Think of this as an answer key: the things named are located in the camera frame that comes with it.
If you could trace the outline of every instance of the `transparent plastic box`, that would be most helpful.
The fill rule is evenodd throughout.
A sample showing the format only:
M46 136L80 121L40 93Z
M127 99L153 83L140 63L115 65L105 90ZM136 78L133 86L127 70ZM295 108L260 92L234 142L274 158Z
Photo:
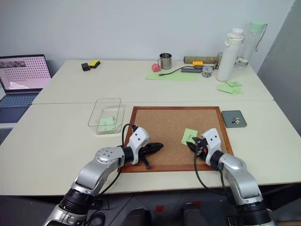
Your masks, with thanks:
M96 134L119 133L122 127L124 105L120 98L98 99L95 102L88 126Z

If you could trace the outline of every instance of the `laptop keyboard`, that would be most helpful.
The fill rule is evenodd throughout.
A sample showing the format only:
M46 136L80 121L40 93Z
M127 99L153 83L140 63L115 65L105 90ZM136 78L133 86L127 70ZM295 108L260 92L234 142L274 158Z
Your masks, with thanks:
M5 140L5 138L8 136L8 134L11 132L13 128L1 128L0 129L0 145Z
M6 95L0 102L0 107L29 107L35 95L25 95L25 96L10 96Z

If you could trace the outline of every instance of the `laptop screen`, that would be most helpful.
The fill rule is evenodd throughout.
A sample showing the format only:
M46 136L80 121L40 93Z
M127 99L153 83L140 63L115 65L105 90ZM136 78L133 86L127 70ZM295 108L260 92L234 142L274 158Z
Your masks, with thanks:
M0 57L0 81L5 91L40 91L50 81L44 55Z

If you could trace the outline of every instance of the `green mat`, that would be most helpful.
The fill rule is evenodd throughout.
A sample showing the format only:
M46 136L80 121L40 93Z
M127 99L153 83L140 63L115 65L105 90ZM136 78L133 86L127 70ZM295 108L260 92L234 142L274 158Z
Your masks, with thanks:
M199 73L182 73L181 71L174 72L172 74L159 76L161 73L170 73L172 71L160 71L153 72L152 70L148 71L146 74L146 79L152 80L166 80L166 81L197 81Z

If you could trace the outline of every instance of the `clear water bottle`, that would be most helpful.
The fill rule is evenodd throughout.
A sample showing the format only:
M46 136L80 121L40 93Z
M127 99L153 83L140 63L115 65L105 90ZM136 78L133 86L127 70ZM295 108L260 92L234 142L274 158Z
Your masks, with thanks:
M228 34L225 41L226 46L216 76L218 81L228 81L230 79L243 39L243 29L233 28L232 32Z
M264 21L253 20L250 24L248 33L245 35L245 40L242 49L235 63L235 67L239 70L244 70L251 60L254 52L257 52L259 42L265 33L267 24Z

